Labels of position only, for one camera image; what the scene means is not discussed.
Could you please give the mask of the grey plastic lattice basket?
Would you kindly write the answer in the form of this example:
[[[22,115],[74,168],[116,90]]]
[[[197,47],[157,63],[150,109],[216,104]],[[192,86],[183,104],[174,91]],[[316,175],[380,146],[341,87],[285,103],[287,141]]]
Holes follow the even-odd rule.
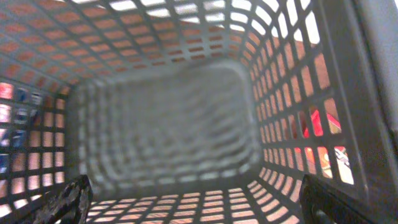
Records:
[[[86,223],[305,223],[306,174],[397,218],[396,1],[2,1],[2,82],[44,101],[1,218],[83,174]]]

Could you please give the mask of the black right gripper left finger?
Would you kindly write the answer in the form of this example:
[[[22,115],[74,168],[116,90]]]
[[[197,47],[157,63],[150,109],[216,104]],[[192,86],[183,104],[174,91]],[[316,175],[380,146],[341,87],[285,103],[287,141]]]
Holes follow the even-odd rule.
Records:
[[[79,175],[2,217],[1,223],[86,223],[92,200],[88,176]]]

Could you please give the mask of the red spaghetti packet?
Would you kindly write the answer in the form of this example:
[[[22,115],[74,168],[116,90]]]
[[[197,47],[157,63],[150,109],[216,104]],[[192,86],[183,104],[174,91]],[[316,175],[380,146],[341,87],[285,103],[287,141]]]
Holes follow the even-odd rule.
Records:
[[[291,131],[291,135],[294,139],[297,139],[299,135],[301,135],[303,138],[309,138],[310,137],[310,131],[309,128],[307,127],[305,123],[305,118],[302,117],[303,113],[300,113],[300,131],[297,129],[297,125],[295,122],[295,117],[294,116],[289,116],[289,127]],[[322,122],[320,119],[320,113],[318,110],[314,110],[313,113],[310,115],[311,118],[311,124],[313,128],[313,133],[315,137],[323,136],[323,127],[322,127]],[[315,148],[315,151],[318,153],[318,156],[314,155],[314,150],[311,147],[304,147],[303,149],[299,147],[294,148],[294,153],[295,153],[295,160],[297,163],[297,168],[301,171],[304,171],[304,164],[303,164],[303,156],[305,156],[305,160],[307,163],[307,169],[309,173],[311,174],[316,174],[316,163],[318,162],[320,164],[320,167],[322,169],[321,174],[323,177],[327,179],[332,179],[333,178],[333,171],[331,167],[331,162],[329,159],[329,153],[328,149],[323,146],[318,146]],[[334,147],[334,152],[336,156],[336,161],[338,165],[338,172],[340,175],[340,179],[343,183],[353,185],[354,184],[354,179],[349,163],[349,158],[348,158],[348,153],[347,149],[344,146],[335,146]]]

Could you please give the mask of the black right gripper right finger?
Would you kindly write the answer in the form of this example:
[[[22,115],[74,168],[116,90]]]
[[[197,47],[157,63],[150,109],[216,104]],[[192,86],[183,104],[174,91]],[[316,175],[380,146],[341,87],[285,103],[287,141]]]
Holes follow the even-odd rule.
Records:
[[[397,218],[371,210],[314,175],[304,175],[299,202],[305,223],[397,223]]]

